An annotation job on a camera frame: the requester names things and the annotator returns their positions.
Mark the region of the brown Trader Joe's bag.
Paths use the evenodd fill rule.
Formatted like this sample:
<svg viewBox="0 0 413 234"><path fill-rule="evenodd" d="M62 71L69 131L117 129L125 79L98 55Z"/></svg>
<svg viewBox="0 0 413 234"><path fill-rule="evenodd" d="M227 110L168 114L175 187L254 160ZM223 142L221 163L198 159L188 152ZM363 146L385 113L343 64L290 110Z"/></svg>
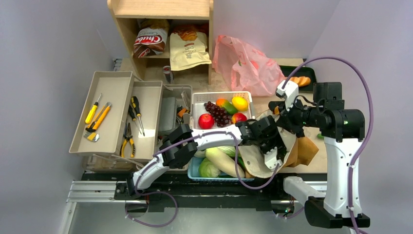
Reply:
<svg viewBox="0 0 413 234"><path fill-rule="evenodd" d="M278 172L282 168L297 167L298 165L308 166L313 158L319 160L322 158L319 146L321 140L316 139L313 142L308 137L297 138L294 134L287 130L278 127L281 142L284 143L286 149L282 150L278 147L277 155L282 157L282 165L267 167L266 159L263 150L255 146L240 146L240 154L245 163L246 171L253 177L269 178L274 172Z"/></svg>

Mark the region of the red yellow apple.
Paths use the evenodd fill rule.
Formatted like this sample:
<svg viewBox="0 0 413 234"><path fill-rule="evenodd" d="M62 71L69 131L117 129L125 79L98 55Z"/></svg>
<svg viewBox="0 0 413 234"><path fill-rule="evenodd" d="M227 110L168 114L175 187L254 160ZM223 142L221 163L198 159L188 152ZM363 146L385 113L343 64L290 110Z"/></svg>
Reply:
<svg viewBox="0 0 413 234"><path fill-rule="evenodd" d="M237 122L243 122L243 121L247 121L247 120L248 120L248 118L243 113L235 113L231 117L231 123L232 124L236 124Z"/></svg>

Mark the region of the golden baguette bread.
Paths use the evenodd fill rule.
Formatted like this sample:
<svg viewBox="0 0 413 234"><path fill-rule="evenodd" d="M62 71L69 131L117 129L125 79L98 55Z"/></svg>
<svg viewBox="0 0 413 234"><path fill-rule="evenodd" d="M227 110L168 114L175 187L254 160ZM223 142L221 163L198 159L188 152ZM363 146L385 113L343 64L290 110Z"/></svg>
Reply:
<svg viewBox="0 0 413 234"><path fill-rule="evenodd" d="M291 77L290 81L296 83L299 87L307 86L311 83L311 79L309 77L301 76L301 77Z"/></svg>

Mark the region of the green napa cabbage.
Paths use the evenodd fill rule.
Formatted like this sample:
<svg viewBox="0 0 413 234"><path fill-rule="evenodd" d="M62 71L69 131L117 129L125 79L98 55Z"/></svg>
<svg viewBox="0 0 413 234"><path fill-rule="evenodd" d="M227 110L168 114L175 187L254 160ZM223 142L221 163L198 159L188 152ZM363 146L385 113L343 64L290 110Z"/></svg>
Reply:
<svg viewBox="0 0 413 234"><path fill-rule="evenodd" d="M217 147L219 150L221 150L223 153L225 153L227 156L234 158L236 153L239 153L235 147L233 146L219 146Z"/></svg>

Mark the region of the dark purple grapes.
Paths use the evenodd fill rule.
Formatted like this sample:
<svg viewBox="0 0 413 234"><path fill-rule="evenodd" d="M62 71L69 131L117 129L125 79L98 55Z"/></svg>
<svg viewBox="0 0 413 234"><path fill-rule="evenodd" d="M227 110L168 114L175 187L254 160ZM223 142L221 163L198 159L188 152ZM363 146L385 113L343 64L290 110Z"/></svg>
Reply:
<svg viewBox="0 0 413 234"><path fill-rule="evenodd" d="M212 115L217 127L226 127L232 123L231 115L226 109L221 108L212 102L204 103L204 108L210 115Z"/></svg>

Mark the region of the white daikon radish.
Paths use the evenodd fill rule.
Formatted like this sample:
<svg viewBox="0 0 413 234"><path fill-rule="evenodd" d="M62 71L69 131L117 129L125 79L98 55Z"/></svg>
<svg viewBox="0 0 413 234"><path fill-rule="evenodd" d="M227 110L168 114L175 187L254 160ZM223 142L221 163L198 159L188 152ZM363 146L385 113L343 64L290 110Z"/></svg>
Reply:
<svg viewBox="0 0 413 234"><path fill-rule="evenodd" d="M217 147L208 148L205 150L205 156L210 160L221 172L226 173L232 177L239 176L245 178L245 172L238 165L235 158L231 158L219 150Z"/></svg>

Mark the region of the pink plastic grocery bag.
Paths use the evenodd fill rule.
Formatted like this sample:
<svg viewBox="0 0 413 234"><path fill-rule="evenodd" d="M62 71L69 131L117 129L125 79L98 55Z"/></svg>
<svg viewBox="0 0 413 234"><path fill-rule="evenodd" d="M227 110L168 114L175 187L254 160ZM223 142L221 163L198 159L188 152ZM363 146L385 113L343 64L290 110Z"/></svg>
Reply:
<svg viewBox="0 0 413 234"><path fill-rule="evenodd" d="M248 91L252 96L273 96L285 80L274 59L251 44L225 35L215 40L212 67L230 90Z"/></svg>

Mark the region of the cream chips bag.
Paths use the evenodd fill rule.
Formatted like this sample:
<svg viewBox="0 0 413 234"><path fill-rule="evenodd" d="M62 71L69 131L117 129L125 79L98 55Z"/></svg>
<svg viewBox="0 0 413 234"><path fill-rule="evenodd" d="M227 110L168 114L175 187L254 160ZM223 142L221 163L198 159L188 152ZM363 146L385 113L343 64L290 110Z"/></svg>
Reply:
<svg viewBox="0 0 413 234"><path fill-rule="evenodd" d="M208 53L209 24L176 26L169 40L169 60L172 71L182 71L198 65L211 64Z"/></svg>

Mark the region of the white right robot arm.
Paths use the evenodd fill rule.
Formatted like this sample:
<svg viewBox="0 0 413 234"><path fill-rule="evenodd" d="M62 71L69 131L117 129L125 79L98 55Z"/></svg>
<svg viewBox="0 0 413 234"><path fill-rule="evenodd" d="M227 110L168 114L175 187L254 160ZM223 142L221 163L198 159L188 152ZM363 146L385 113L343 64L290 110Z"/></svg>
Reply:
<svg viewBox="0 0 413 234"><path fill-rule="evenodd" d="M362 211L358 195L358 160L356 153L365 138L365 117L357 109L346 109L340 82L315 83L313 101L303 105L299 87L283 81L276 89L281 101L269 103L278 109L277 125L297 137L304 127L318 128L327 154L327 190L315 190L297 176L274 184L279 198L292 195L304 206L305 217L314 227L368 228L370 218Z"/></svg>

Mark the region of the blue perforated basket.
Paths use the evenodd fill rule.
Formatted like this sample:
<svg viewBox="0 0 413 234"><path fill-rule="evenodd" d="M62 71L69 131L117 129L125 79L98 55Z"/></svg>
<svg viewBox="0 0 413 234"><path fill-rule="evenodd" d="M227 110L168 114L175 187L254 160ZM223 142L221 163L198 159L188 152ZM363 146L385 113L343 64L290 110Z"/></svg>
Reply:
<svg viewBox="0 0 413 234"><path fill-rule="evenodd" d="M193 157L188 164L188 177L194 181L207 181L207 182L238 182L238 179L227 175L224 172L220 172L218 177L201 177L199 173L199 166L204 158Z"/></svg>

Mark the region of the grey plastic case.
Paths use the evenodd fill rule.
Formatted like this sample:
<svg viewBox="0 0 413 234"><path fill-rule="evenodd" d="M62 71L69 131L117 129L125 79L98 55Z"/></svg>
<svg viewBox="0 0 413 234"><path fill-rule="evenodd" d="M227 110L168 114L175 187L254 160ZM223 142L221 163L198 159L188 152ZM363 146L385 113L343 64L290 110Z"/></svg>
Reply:
<svg viewBox="0 0 413 234"><path fill-rule="evenodd" d="M162 99L158 134L168 135L175 129L177 99L167 97Z"/></svg>

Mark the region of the silver drink can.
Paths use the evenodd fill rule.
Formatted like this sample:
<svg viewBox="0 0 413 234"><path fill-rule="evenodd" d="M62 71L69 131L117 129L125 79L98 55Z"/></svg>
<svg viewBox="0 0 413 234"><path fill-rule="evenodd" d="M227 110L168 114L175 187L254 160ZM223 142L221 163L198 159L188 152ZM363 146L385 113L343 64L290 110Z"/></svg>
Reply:
<svg viewBox="0 0 413 234"><path fill-rule="evenodd" d="M165 77L165 80L168 84L173 84L174 83L174 77L173 77L173 72L171 70L171 67L169 65L164 66L162 68L163 75Z"/></svg>

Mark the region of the black yellow screwdriver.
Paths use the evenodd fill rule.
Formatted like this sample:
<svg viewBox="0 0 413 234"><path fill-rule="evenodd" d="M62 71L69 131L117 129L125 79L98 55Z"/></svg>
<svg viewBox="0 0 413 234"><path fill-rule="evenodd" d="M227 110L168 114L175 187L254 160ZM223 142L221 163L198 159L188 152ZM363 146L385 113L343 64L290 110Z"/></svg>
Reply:
<svg viewBox="0 0 413 234"><path fill-rule="evenodd" d="M143 123L142 123L142 119L141 119L141 112L140 112L140 107L139 107L139 100L138 100L138 98L137 98L136 96L132 96L132 97L131 97L131 104L130 104L130 106L133 108L134 113L136 114L138 125L139 125L140 128L141 128L141 133L142 133L142 135L145 137L146 135L145 135L145 130L144 130L144 126L143 126Z"/></svg>
<svg viewBox="0 0 413 234"><path fill-rule="evenodd" d="M136 125L137 129L139 130L139 132L141 132L141 128L140 128L140 126L138 125L138 122L137 122L136 114L134 113L134 110L130 105L128 107L128 114L131 117L132 121L135 123L135 125Z"/></svg>

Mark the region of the beige toolbox tray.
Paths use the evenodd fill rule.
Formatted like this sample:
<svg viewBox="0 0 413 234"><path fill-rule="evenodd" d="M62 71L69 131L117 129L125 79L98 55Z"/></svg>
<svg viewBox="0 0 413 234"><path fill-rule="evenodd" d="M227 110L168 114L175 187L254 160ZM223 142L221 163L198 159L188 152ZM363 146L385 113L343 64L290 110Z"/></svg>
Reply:
<svg viewBox="0 0 413 234"><path fill-rule="evenodd" d="M163 94L161 81L141 81L131 71L96 71L69 152L120 157L124 129L131 127L136 153L124 159L147 162L156 151Z"/></svg>

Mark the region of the yellow handled pliers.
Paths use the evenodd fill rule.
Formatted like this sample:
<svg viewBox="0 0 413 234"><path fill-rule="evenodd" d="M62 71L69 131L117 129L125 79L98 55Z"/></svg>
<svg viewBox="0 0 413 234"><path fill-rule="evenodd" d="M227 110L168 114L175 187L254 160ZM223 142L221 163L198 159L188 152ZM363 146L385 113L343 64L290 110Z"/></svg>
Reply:
<svg viewBox="0 0 413 234"><path fill-rule="evenodd" d="M135 143L134 140L132 138L132 132L131 132L131 124L127 123L124 129L124 133L123 133L123 142L122 142L122 146L121 146L121 150L120 150L120 156L122 158L125 157L125 149L127 145L130 145L131 147L131 158L135 157L135 153L136 153L136 148L135 148Z"/></svg>

